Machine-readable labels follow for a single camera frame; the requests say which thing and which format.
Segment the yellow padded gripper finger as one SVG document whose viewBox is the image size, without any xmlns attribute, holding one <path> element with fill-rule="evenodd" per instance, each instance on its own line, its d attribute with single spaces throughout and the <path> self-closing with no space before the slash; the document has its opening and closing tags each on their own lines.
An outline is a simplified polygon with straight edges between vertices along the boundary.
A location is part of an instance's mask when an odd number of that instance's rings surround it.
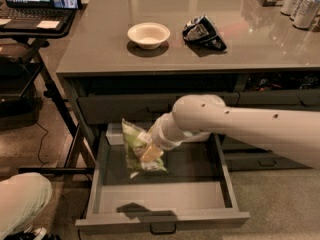
<svg viewBox="0 0 320 240">
<path fill-rule="evenodd" d="M 148 163 L 152 162 L 163 155 L 163 150 L 154 143 L 149 144 L 146 149 L 142 152 L 140 160 Z"/>
</svg>

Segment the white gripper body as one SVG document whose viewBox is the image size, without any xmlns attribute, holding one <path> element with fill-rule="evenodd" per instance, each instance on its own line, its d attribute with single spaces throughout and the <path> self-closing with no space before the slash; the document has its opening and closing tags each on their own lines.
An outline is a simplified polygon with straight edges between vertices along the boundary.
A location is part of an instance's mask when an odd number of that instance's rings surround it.
<svg viewBox="0 0 320 240">
<path fill-rule="evenodd" d="M 160 116 L 150 131 L 152 142 L 162 150 L 172 150 L 183 140 L 183 131 L 178 127 L 171 113 Z"/>
</svg>

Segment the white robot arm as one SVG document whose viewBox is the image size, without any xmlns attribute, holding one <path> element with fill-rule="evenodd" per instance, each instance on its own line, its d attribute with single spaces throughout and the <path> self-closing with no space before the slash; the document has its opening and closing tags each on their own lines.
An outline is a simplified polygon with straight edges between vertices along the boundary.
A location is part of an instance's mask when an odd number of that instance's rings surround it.
<svg viewBox="0 0 320 240">
<path fill-rule="evenodd" d="M 150 129 L 140 160 L 151 162 L 201 133 L 226 135 L 320 169 L 320 113 L 229 107 L 217 95 L 186 95 Z"/>
</svg>

